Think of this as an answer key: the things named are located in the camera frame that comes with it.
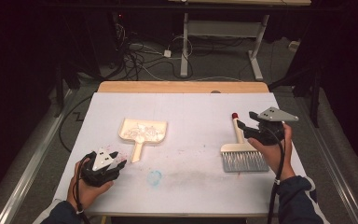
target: brush bristles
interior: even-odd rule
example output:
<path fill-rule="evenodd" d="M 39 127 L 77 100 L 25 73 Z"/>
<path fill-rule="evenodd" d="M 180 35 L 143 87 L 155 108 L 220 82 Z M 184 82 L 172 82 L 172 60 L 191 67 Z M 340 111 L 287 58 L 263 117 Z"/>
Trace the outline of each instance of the brush bristles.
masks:
<path fill-rule="evenodd" d="M 223 152 L 223 168 L 226 173 L 267 172 L 269 166 L 258 151 Z"/>

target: hand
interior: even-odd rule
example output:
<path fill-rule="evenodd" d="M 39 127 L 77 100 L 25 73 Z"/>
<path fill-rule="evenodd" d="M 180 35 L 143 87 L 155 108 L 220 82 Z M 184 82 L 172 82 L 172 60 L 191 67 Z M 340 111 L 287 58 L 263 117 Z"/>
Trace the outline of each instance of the hand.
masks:
<path fill-rule="evenodd" d="M 76 193 L 76 177 L 77 170 L 80 165 L 80 161 L 76 163 L 75 174 L 71 179 L 71 184 L 69 185 L 68 195 L 66 201 L 69 202 L 77 211 L 77 203 L 74 197 L 74 193 Z M 99 188 L 87 185 L 82 179 L 79 180 L 79 201 L 81 202 L 83 209 L 87 209 L 92 205 L 94 200 L 100 196 L 101 194 L 107 192 L 113 186 L 113 181 L 108 181 L 104 183 Z"/>
<path fill-rule="evenodd" d="M 285 155 L 284 155 L 282 174 L 280 177 L 281 181 L 296 175 L 295 172 L 293 171 L 292 164 L 290 163 L 290 160 L 292 158 L 292 128 L 287 124 L 283 124 L 283 128 L 284 128 L 284 140 L 282 140 L 281 143 L 285 149 Z M 255 149 L 257 149 L 259 152 L 261 152 L 264 155 L 264 158 L 266 159 L 266 162 L 269 165 L 269 167 L 272 169 L 272 171 L 275 174 L 277 174 L 279 163 L 281 160 L 281 150 L 278 144 L 274 146 L 264 146 L 254 138 L 249 138 L 248 142 Z"/>

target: blue stain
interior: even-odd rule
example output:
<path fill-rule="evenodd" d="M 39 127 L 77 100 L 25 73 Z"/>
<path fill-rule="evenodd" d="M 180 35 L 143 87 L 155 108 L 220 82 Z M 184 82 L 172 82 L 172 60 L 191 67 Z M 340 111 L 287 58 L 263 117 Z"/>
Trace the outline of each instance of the blue stain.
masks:
<path fill-rule="evenodd" d="M 162 178 L 162 174 L 159 171 L 152 171 L 147 176 L 147 183 L 155 187 L 159 184 L 161 178 Z"/>

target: dustpan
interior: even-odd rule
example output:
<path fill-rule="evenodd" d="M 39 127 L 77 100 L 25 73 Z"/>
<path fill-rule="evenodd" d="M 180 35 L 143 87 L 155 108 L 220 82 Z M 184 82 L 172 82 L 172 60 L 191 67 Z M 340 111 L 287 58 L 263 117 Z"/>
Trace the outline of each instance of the dustpan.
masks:
<path fill-rule="evenodd" d="M 127 141 L 135 143 L 131 162 L 141 159 L 142 147 L 147 143 L 160 143 L 167 131 L 166 121 L 124 119 L 118 135 Z"/>

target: person's right hand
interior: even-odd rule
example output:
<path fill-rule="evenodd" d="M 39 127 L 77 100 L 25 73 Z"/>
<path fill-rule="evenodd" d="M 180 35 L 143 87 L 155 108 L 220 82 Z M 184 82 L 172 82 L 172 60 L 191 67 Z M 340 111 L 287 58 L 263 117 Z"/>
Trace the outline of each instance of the person's right hand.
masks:
<path fill-rule="evenodd" d="M 281 181 L 296 175 L 295 172 L 293 171 L 292 164 L 290 163 L 290 160 L 292 158 L 292 128 L 287 124 L 283 124 L 283 128 L 284 128 L 284 140 L 282 140 L 281 143 L 285 149 L 285 155 L 284 155 L 282 174 L 280 177 Z M 261 152 L 264 155 L 264 158 L 266 159 L 266 162 L 269 165 L 269 167 L 272 169 L 272 171 L 275 174 L 277 174 L 279 163 L 281 160 L 281 150 L 278 144 L 274 146 L 264 146 L 254 138 L 249 138 L 248 142 L 255 149 L 257 149 L 259 152 Z"/>

